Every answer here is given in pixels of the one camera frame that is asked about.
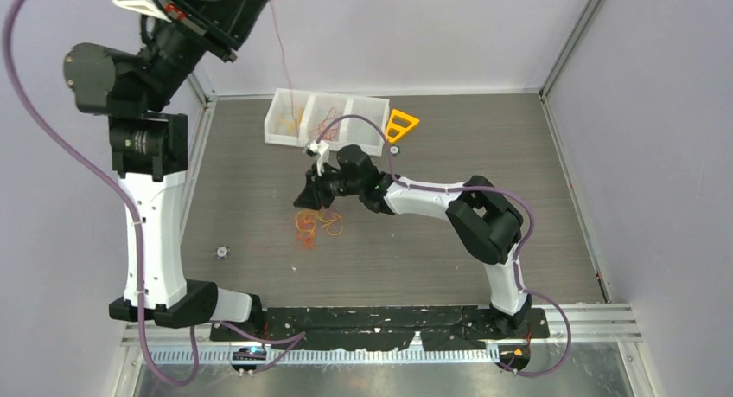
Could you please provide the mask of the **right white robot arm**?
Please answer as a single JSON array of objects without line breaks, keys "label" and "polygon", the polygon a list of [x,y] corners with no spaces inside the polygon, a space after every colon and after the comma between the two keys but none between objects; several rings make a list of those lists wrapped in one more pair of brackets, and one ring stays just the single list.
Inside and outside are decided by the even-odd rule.
[{"label": "right white robot arm", "polygon": [[297,208],[329,208],[337,197],[356,196],[376,214],[422,215],[447,221],[467,252],[484,266],[491,288],[488,317],[503,336],[517,336],[528,324],[532,296],[523,286],[519,250],[524,217],[483,176],[467,182],[419,182],[381,171],[357,145],[336,153],[337,166],[328,164],[329,146],[306,144],[314,162],[306,172]]}]

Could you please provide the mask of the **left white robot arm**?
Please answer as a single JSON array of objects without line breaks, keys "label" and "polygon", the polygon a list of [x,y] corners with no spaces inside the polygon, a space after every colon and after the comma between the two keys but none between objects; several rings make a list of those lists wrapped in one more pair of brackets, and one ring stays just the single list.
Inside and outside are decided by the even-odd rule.
[{"label": "left white robot arm", "polygon": [[205,54],[235,61],[269,0],[115,1],[140,14],[141,49],[82,42],[63,63],[77,108],[108,119],[112,185],[128,208],[128,276],[110,317],[173,329],[227,321],[256,339],[265,328],[258,297],[183,273],[188,118],[165,108]]}]

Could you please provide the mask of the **white three-compartment bin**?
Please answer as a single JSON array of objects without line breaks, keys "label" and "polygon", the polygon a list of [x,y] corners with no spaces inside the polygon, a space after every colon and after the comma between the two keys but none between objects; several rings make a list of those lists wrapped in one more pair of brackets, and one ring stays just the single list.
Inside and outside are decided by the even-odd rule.
[{"label": "white three-compartment bin", "polygon": [[355,114],[384,128],[390,112],[389,99],[278,88],[265,116],[264,141],[303,147],[323,136],[332,150],[357,144],[366,154],[379,157],[384,141],[367,122],[346,118],[334,126],[330,123]]}]

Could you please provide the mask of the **small round token left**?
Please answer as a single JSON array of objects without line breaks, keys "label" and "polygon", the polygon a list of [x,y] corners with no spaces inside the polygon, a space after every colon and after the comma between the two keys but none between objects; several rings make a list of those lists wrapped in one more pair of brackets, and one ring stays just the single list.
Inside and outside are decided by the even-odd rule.
[{"label": "small round token left", "polygon": [[219,246],[215,250],[215,255],[218,259],[226,259],[229,254],[230,254],[230,248],[226,245]]}]

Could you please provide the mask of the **yellow triangular plastic frame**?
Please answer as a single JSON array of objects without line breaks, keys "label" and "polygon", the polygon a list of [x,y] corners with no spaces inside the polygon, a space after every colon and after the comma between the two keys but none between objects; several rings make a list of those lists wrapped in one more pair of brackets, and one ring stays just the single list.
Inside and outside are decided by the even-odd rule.
[{"label": "yellow triangular plastic frame", "polygon": [[389,144],[396,144],[400,139],[415,129],[420,119],[399,109],[392,109],[386,124],[385,135]]}]

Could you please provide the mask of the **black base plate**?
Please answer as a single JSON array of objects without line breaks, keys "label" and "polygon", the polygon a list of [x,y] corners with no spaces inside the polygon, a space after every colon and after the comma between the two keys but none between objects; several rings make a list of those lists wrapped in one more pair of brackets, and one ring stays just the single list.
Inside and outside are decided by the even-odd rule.
[{"label": "black base plate", "polygon": [[478,350],[486,341],[546,339],[545,312],[532,308],[519,327],[475,305],[393,307],[271,307],[234,327],[276,341],[304,333],[296,350],[390,351],[418,339],[426,351]]}]

